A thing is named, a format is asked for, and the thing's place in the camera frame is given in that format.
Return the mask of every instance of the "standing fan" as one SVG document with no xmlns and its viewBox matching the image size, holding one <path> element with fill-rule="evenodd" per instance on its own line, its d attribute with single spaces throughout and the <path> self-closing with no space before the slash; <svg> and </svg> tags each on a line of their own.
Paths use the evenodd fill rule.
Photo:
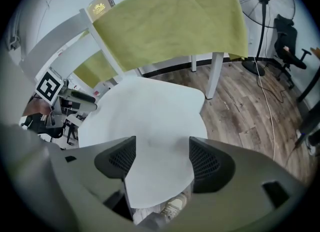
<svg viewBox="0 0 320 232">
<path fill-rule="evenodd" d="M 244 14 L 249 17 L 252 21 L 262 25 L 261 29 L 261 37 L 258 52 L 256 54 L 255 60 L 258 61 L 261 45 L 263 42 L 263 36 L 266 27 L 266 13 L 267 13 L 267 6 L 269 8 L 268 13 L 268 21 L 269 24 L 267 27 L 274 28 L 274 18 L 278 14 L 281 16 L 293 19 L 295 15 L 295 2 L 294 0 L 239 0 L 242 11 Z M 256 66 L 255 62 L 252 61 L 243 61 L 242 65 L 248 71 L 254 73 L 255 75 L 264 76 L 265 70 L 260 66 Z"/>
</svg>

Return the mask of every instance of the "fan base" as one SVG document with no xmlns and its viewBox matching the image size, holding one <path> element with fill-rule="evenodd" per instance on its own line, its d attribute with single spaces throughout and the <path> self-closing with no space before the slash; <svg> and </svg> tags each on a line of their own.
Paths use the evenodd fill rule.
<svg viewBox="0 0 320 232">
<path fill-rule="evenodd" d="M 256 63 L 255 62 L 251 62 L 251 61 L 242 61 L 242 66 L 244 68 L 246 68 L 249 72 L 252 72 L 253 74 L 257 75 L 257 76 L 264 76 L 266 71 L 258 64 L 258 71 L 257 71 L 257 67 L 256 67 Z"/>
</svg>

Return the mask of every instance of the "chair backrest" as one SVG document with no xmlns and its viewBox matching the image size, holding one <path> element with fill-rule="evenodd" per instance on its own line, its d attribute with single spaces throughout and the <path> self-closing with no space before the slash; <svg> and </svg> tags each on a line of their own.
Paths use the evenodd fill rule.
<svg viewBox="0 0 320 232">
<path fill-rule="evenodd" d="M 283 32 L 286 35 L 278 35 L 278 39 L 274 44 L 275 51 L 278 54 L 279 58 L 284 58 L 283 47 L 287 46 L 291 54 L 296 53 L 296 36 L 298 34 L 297 30 L 293 27 L 294 22 L 291 19 L 277 15 L 274 19 L 274 24 L 276 31 Z"/>
</svg>

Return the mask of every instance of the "shoe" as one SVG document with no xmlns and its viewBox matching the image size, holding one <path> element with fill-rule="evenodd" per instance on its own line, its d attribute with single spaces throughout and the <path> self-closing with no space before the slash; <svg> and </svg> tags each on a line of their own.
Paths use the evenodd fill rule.
<svg viewBox="0 0 320 232">
<path fill-rule="evenodd" d="M 161 211 L 161 214 L 164 214 L 169 220 L 172 220 L 186 206 L 187 201 L 187 196 L 184 193 L 180 193 L 168 201 L 164 209 Z"/>
<path fill-rule="evenodd" d="M 316 146 L 311 145 L 309 142 L 309 137 L 305 140 L 306 148 L 308 149 L 309 155 L 318 157 L 320 155 L 320 144 L 317 144 Z"/>
</svg>

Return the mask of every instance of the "white cable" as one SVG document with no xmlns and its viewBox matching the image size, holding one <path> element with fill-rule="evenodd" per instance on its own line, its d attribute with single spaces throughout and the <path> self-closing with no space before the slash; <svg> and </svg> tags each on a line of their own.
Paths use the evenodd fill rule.
<svg viewBox="0 0 320 232">
<path fill-rule="evenodd" d="M 261 89 L 262 89 L 262 92 L 263 94 L 265 95 L 266 93 L 264 92 L 264 89 L 262 88 L 262 82 L 261 82 L 261 78 L 260 78 L 260 74 L 259 74 L 259 70 L 258 70 L 258 64 L 257 64 L 257 61 L 256 61 L 256 58 L 254 57 L 254 62 L 255 62 L 255 65 L 256 65 L 256 71 L 258 72 L 258 75 L 259 75 L 259 80 L 260 80 L 260 85 L 261 85 Z M 270 107 L 269 107 L 269 104 L 268 104 L 268 100 L 266 98 L 266 95 L 265 95 L 265 101 L 266 101 L 266 105 L 268 106 L 268 109 L 269 109 L 269 113 L 270 113 L 270 118 L 271 118 L 271 127 L 272 127 L 272 134 L 273 134 L 273 160 L 275 160 L 275 152 L 276 152 L 276 139 L 275 139 L 275 131 L 274 131 L 274 123 L 272 121 L 272 114 L 271 114 L 271 110 L 270 110 Z"/>
</svg>

